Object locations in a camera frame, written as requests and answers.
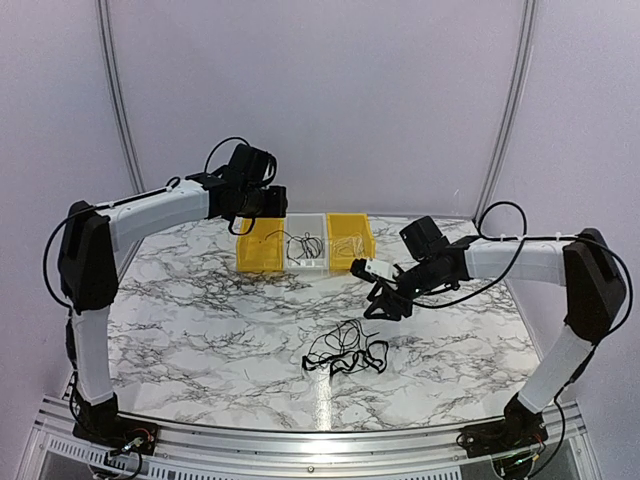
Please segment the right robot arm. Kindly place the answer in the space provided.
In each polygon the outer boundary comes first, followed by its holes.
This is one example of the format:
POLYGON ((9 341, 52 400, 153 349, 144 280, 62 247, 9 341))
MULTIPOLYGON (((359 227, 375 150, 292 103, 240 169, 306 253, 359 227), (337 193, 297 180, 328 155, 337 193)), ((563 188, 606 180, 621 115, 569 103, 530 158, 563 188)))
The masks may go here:
MULTIPOLYGON (((418 311, 400 324, 387 323, 392 335, 426 339, 463 335, 474 339, 453 348, 447 364, 436 347, 398 346, 399 365, 366 395, 367 429, 397 429, 478 421, 501 413, 520 386, 520 374, 535 357, 549 354, 566 312, 565 293, 540 282, 510 279, 448 309, 418 311)), ((639 330, 639 315, 601 344, 593 362, 562 398, 576 401, 589 434, 598 442, 622 442, 639 428, 638 375, 624 361, 629 334, 639 330)))

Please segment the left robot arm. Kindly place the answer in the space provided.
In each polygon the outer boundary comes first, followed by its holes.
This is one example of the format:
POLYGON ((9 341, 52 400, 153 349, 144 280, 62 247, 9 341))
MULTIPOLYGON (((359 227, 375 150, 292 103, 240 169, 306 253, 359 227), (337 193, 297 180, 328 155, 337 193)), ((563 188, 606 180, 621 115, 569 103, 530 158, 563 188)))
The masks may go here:
POLYGON ((230 160, 215 169, 174 177, 162 188, 101 204, 74 203, 53 230, 67 311, 65 346, 73 368, 70 411, 75 437, 112 448, 152 450, 157 425, 120 414, 109 372, 108 318, 119 280, 115 255, 150 235, 190 222, 282 218, 286 189, 275 184, 277 160, 235 138, 230 160))

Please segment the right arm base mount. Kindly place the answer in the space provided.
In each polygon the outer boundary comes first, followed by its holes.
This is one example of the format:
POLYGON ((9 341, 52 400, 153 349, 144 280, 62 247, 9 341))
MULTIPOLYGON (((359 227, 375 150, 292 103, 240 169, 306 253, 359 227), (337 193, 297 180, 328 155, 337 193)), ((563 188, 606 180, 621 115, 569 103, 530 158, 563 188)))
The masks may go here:
POLYGON ((541 445, 547 439, 546 425, 540 420, 522 428, 508 425, 505 420, 495 420, 463 427, 456 444, 465 450, 468 458, 477 458, 541 445))

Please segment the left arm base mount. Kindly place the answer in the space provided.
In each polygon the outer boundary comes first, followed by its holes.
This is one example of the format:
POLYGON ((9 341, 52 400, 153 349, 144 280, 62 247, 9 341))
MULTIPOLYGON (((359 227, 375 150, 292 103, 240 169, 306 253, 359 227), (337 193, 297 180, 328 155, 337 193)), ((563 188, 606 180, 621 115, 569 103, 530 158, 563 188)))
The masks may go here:
POLYGON ((109 433, 99 433, 96 429, 83 427, 75 423, 73 436, 88 442, 109 447, 111 450, 121 450, 126 444, 137 438, 142 440, 139 446, 133 446, 132 450, 143 455, 152 455, 155 451, 159 426, 151 422, 118 417, 116 425, 109 433))

